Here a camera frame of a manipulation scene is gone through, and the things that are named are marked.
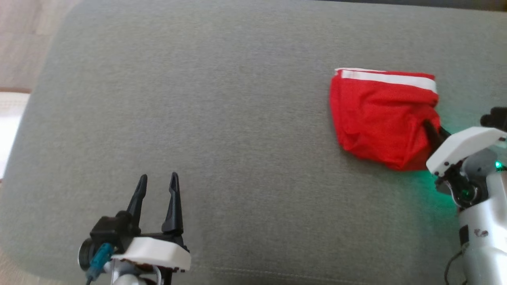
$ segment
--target white object on floor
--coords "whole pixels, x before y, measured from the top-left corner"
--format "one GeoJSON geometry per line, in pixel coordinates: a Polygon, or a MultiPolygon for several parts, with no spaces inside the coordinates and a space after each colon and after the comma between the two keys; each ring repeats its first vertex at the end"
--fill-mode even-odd
{"type": "Polygon", "coordinates": [[[0,179],[4,177],[7,160],[30,94],[0,92],[0,179]]]}

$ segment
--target gray fabric surface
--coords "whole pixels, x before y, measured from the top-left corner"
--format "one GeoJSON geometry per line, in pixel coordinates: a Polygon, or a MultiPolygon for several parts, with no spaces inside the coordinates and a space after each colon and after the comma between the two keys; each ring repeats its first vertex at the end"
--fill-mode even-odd
{"type": "Polygon", "coordinates": [[[435,74],[443,123],[476,125],[507,104],[505,19],[296,0],[86,0],[23,118],[0,245],[30,272],[79,284],[77,251],[98,218],[124,209],[147,173],[140,226],[159,231],[177,171],[193,270],[174,284],[443,283],[459,248],[451,199],[424,171],[342,151],[329,83],[340,66],[435,74]]]}

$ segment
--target folded red fabric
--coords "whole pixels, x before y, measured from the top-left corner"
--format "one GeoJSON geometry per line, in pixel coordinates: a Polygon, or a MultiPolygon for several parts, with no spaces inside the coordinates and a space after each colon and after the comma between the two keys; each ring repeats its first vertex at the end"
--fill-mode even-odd
{"type": "Polygon", "coordinates": [[[339,68],[330,105],[339,144],[395,170],[424,170],[430,146],[422,122],[440,128],[434,76],[339,68]]]}

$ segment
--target wooden floor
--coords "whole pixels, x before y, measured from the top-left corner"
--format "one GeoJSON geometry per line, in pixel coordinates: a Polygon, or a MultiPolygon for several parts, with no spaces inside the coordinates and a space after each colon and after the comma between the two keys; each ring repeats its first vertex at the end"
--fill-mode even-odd
{"type": "MultiPolygon", "coordinates": [[[[63,17],[81,1],[0,0],[0,90],[33,90],[63,17]]],[[[0,248],[0,285],[4,284],[64,283],[21,271],[0,248]]]]}

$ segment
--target stitched seam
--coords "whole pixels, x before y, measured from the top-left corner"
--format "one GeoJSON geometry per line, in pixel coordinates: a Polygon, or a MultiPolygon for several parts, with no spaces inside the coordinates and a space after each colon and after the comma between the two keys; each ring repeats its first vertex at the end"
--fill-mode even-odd
{"type": "Polygon", "coordinates": [[[290,280],[293,280],[296,278],[306,278],[306,279],[313,279],[313,280],[321,281],[321,282],[330,282],[331,281],[331,282],[341,282],[341,283],[348,283],[348,284],[361,284],[361,285],[368,285],[369,284],[369,283],[360,282],[360,281],[350,281],[350,280],[344,280],[344,279],[332,279],[332,278],[314,277],[314,276],[308,276],[308,275],[279,273],[279,272],[261,271],[261,270],[252,270],[252,269],[239,269],[239,268],[204,266],[204,265],[192,265],[192,267],[206,268],[206,269],[211,269],[214,271],[219,271],[222,273],[225,273],[224,271],[251,272],[251,273],[256,273],[256,274],[266,276],[266,277],[280,278],[279,276],[281,276],[281,277],[285,277],[285,279],[288,278],[290,280]]]}

